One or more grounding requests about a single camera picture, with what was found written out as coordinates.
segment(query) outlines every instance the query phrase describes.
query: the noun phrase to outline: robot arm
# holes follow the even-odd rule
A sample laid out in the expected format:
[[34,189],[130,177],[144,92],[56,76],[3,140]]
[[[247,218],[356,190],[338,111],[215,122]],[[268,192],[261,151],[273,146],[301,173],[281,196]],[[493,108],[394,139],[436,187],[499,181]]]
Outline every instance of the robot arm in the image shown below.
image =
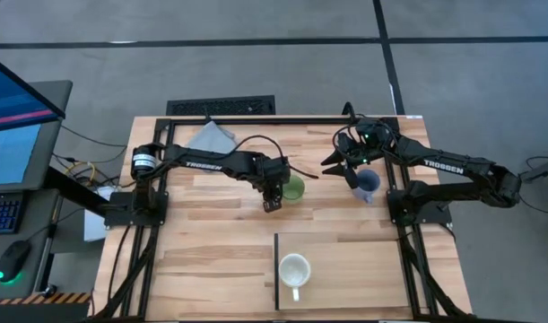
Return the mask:
[[[161,151],[164,151],[162,162],[156,165],[155,156]],[[154,209],[156,192],[152,180],[177,167],[221,171],[230,178],[248,181],[262,193],[268,213],[282,207],[282,186],[290,179],[290,165],[284,156],[271,159],[256,152],[211,153],[177,144],[146,144],[133,150],[131,175],[136,181],[133,209]]]
[[480,200],[496,207],[512,207],[518,203],[520,179],[494,161],[427,148],[416,140],[400,135],[380,119],[363,118],[354,127],[359,142],[345,133],[336,134],[335,152],[321,163],[337,163],[323,173],[344,176],[351,188],[357,187],[355,168],[387,157],[396,165],[421,165],[472,180],[469,183],[444,185],[411,181],[401,202],[409,213],[418,212],[430,201]]

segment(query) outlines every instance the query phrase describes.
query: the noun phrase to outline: wooden tabletop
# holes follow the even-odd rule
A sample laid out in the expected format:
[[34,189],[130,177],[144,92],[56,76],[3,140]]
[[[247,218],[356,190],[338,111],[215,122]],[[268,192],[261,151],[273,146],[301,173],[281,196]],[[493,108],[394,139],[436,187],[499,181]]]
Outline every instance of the wooden tabletop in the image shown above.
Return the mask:
[[[398,119],[403,135],[429,146],[422,118],[403,116]],[[131,181],[132,148],[151,142],[155,120],[155,117],[135,118],[121,183]],[[223,127],[235,134],[238,140],[256,134],[270,136],[280,144],[293,166],[321,174],[324,167],[319,163],[333,151],[331,138],[341,126]],[[174,143],[186,144],[199,129],[200,126],[178,126]],[[241,149],[259,151],[268,156],[278,154],[272,144],[261,139],[250,140]],[[172,170],[167,189],[170,208],[158,240],[146,319],[410,319],[412,315],[408,306],[390,307],[382,302],[359,309],[276,311],[274,308],[275,233],[329,233],[349,237],[358,235],[374,241],[396,241],[396,227],[389,221],[385,198],[385,163],[378,160],[360,167],[363,168],[376,171],[382,178],[373,205],[367,206],[356,200],[343,178],[320,176],[317,180],[304,179],[306,191],[300,203],[286,204],[270,214],[264,213],[261,194],[247,182],[230,179],[221,173],[186,168]],[[409,169],[409,173],[411,179],[439,183],[435,170],[418,166]],[[397,184],[403,183],[398,168],[396,175]],[[422,230],[431,273],[454,303],[470,312],[455,242],[437,224],[424,224]],[[114,256],[123,231],[122,227],[114,228],[107,235],[94,287],[97,309],[106,303]],[[143,245],[148,235],[146,231]],[[133,236],[134,228],[123,245],[113,291],[126,276]],[[398,262],[391,262],[391,266],[398,266]],[[392,270],[399,271],[399,268],[392,267]],[[139,276],[130,313],[137,311],[141,282],[142,276]],[[421,280],[417,279],[417,283],[420,303],[424,304]],[[405,300],[396,296],[393,302],[406,304],[406,295],[402,297]]]
[[300,254],[311,266],[308,282],[294,301],[279,277],[280,310],[407,307],[399,247],[362,233],[278,233],[278,264]]

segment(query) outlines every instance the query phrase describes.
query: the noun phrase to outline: keyboard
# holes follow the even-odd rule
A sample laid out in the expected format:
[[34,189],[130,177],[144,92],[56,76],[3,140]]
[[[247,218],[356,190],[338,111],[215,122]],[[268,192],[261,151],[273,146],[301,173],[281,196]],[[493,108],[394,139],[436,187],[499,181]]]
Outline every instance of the keyboard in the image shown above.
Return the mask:
[[0,194],[0,234],[16,233],[21,224],[23,193]]
[[201,100],[169,100],[167,116],[274,115],[273,95]]

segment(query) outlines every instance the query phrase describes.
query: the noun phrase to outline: computer monitor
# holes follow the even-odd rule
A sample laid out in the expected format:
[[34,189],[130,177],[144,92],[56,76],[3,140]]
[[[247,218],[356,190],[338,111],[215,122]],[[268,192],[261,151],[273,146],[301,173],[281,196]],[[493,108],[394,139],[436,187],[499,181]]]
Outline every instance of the computer monitor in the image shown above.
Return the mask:
[[64,117],[64,111],[0,63],[0,130]]

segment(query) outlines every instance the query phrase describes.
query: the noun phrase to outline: white label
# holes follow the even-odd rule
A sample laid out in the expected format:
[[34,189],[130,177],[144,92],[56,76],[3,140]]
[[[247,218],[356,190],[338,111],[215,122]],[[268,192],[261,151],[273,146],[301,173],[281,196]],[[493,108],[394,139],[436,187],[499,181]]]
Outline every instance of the white label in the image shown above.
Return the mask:
[[193,168],[199,168],[203,170],[221,170],[222,166],[216,166],[216,165],[210,165],[210,164],[204,164],[201,162],[190,162],[186,161],[187,167],[193,167]]
[[433,167],[433,168],[436,168],[438,170],[454,172],[456,174],[463,174],[463,169],[462,168],[446,165],[446,164],[441,163],[441,162],[425,160],[425,166]]
[[135,155],[134,157],[132,157],[132,160],[133,160],[133,161],[150,161],[150,162],[156,162],[156,159],[154,158],[154,156],[151,156],[151,155],[145,154],[145,153],[138,153],[137,155]]
[[154,161],[135,161],[134,166],[148,166],[154,168],[154,166],[156,166],[156,163]]

